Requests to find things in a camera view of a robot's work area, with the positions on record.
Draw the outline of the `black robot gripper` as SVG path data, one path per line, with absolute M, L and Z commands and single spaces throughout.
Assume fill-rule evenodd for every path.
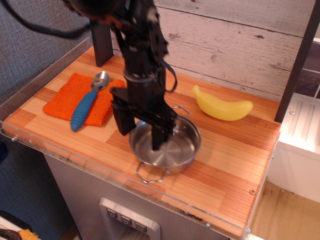
M 127 135 L 136 128 L 135 118 L 151 127 L 152 150 L 157 151 L 172 135 L 177 114 L 165 101 L 166 74 L 149 77 L 126 73 L 126 88 L 112 87 L 113 116 L 118 131 Z

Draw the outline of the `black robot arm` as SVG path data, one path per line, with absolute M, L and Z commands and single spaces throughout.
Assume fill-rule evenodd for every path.
M 151 144 L 158 150 L 173 134 L 177 114 L 165 101 L 164 61 L 168 42 L 160 27 L 160 15 L 152 0 L 66 0 L 77 14 L 107 25 L 116 35 L 124 58 L 126 88 L 112 88 L 113 115 L 118 130 L 128 134 L 134 118 L 151 125 Z

